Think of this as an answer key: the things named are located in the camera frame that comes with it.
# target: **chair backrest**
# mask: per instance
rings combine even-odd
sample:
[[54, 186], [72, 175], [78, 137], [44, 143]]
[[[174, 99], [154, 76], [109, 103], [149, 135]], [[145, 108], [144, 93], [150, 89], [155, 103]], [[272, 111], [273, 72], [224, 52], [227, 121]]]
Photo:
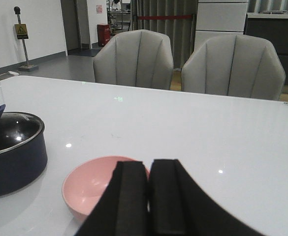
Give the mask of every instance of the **chair backrest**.
[[285, 72], [272, 43], [231, 34], [208, 39], [182, 68], [183, 91], [278, 100]]
[[97, 83], [170, 89], [170, 39], [144, 29], [119, 33], [94, 57], [94, 70]]

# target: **white cabinet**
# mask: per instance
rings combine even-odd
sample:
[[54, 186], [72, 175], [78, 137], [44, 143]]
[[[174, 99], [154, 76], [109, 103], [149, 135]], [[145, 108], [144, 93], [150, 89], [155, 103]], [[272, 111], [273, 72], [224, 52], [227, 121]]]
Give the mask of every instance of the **white cabinet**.
[[243, 34], [248, 0], [199, 0], [195, 48], [208, 38], [222, 34]]
[[199, 46], [201, 46], [207, 39], [211, 38], [211, 37], [215, 37], [215, 36], [219, 36], [219, 35], [223, 35], [223, 34], [243, 34], [243, 32], [218, 32], [218, 31], [201, 31], [201, 30], [197, 30], [195, 33], [195, 46], [194, 48], [198, 48]]

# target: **doorway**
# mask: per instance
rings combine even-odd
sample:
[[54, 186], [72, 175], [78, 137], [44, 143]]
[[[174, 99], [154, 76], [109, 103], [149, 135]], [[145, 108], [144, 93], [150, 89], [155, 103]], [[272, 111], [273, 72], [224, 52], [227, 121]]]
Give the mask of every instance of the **doorway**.
[[80, 50], [77, 0], [61, 0], [67, 51]]

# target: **glossy table surface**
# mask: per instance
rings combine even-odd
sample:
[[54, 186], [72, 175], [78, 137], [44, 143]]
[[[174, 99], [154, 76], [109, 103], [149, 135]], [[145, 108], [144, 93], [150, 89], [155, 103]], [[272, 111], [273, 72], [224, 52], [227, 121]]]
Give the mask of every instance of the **glossy table surface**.
[[45, 122], [48, 164], [0, 197], [0, 236], [72, 236], [61, 193], [86, 160], [179, 159], [218, 204], [265, 235], [288, 236], [288, 105], [283, 102], [17, 76], [0, 82], [5, 111]]

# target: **glass lid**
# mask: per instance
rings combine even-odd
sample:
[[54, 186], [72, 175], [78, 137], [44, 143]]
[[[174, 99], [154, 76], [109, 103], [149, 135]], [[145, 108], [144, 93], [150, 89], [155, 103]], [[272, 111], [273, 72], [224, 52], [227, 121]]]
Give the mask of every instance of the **glass lid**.
[[32, 114], [3, 113], [0, 118], [0, 153], [15, 149], [44, 130], [43, 121]]

